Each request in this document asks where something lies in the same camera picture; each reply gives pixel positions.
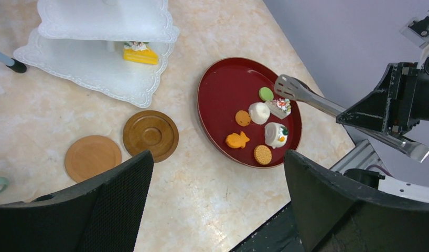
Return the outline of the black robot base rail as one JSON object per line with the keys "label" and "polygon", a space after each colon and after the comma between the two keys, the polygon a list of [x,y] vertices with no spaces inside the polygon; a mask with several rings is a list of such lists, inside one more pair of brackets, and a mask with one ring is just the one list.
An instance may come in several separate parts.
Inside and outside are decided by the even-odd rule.
{"label": "black robot base rail", "polygon": [[288,202],[231,251],[304,251],[292,203]]}

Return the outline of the metal serving tongs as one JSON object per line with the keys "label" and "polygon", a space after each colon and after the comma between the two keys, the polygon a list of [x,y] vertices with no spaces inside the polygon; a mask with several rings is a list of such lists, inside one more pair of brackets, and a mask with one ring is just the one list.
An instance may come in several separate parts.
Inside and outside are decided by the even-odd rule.
{"label": "metal serving tongs", "polygon": [[[274,92],[279,96],[304,102],[331,117],[338,117],[346,109],[318,94],[313,92],[309,86],[302,81],[288,76],[280,75],[274,84]],[[357,129],[358,131],[398,150],[409,158],[422,163],[429,155],[429,147],[425,144],[416,142],[405,136],[383,135],[377,132]]]}

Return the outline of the yellow cake slice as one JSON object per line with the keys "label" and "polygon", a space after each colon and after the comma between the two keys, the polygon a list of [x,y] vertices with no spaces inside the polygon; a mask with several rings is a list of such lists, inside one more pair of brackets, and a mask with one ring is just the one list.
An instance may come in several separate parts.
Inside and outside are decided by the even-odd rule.
{"label": "yellow cake slice", "polygon": [[147,44],[141,41],[126,41],[123,46],[123,58],[137,63],[158,64],[158,55]]}

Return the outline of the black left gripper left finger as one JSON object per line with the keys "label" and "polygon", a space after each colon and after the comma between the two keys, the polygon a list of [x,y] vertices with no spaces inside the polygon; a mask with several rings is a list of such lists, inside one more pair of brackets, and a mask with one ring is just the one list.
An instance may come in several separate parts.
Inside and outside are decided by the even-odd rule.
{"label": "black left gripper left finger", "polygon": [[0,205],[0,251],[133,251],[153,167],[144,151],[63,190]]}

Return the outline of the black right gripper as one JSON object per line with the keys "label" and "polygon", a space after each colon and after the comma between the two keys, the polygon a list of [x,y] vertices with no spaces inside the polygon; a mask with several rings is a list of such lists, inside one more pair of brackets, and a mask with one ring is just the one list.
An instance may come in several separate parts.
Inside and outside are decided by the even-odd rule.
{"label": "black right gripper", "polygon": [[337,123],[381,134],[403,135],[429,121],[429,75],[415,62],[388,64],[368,95],[339,114]]}

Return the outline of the white roll cake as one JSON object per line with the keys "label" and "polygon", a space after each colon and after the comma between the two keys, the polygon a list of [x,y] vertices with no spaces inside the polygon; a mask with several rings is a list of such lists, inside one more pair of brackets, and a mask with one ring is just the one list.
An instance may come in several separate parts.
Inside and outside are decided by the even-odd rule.
{"label": "white roll cake", "polygon": [[270,122],[264,127],[264,141],[273,149],[283,147],[288,139],[289,130],[286,126]]}

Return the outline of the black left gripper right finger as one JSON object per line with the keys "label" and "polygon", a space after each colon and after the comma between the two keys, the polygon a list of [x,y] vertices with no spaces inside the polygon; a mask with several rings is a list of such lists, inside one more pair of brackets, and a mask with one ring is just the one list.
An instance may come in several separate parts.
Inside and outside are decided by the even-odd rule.
{"label": "black left gripper right finger", "polygon": [[294,150],[284,170],[306,251],[429,251],[429,203],[369,187]]}

